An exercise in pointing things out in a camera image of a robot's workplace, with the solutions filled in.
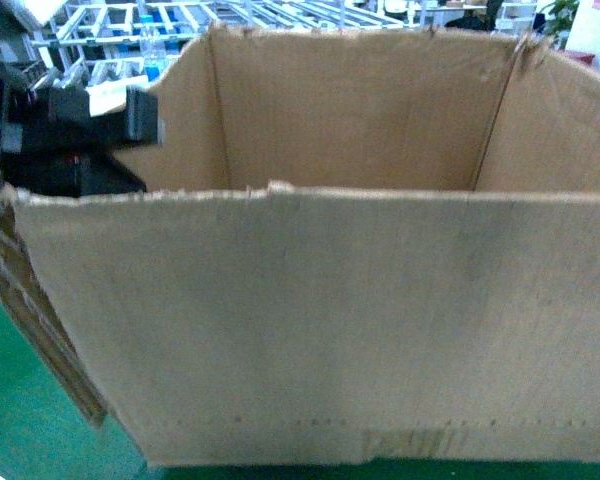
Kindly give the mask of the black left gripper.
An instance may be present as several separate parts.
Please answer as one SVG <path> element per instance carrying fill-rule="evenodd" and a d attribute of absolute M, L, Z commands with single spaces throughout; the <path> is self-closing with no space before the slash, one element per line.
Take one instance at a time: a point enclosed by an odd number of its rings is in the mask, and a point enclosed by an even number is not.
<path fill-rule="evenodd" d="M 0 188 L 70 198 L 146 191 L 114 153 L 163 142 L 158 97 L 128 87 L 123 109 L 98 116 L 89 103 L 84 90 L 0 78 Z"/>

